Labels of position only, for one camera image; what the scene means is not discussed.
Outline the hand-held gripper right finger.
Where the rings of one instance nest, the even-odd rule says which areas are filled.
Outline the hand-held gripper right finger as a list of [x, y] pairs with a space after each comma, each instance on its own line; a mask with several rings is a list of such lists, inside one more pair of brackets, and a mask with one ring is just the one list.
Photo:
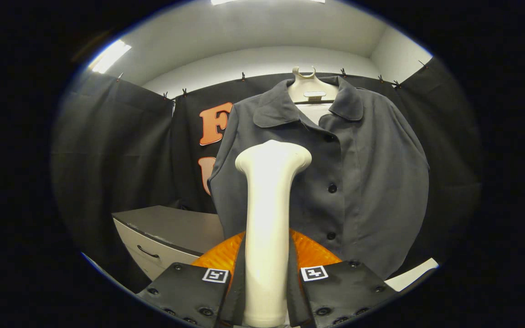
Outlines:
[[341, 260], [293, 229], [289, 235], [291, 326], [335, 328], [383, 307], [398, 295], [359, 260]]

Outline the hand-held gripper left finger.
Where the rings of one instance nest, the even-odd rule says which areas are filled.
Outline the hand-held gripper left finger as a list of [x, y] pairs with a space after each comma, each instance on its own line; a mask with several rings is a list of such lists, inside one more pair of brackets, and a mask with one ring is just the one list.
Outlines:
[[138, 297], [200, 328], [242, 325], [245, 234], [230, 237], [192, 264], [172, 263]]

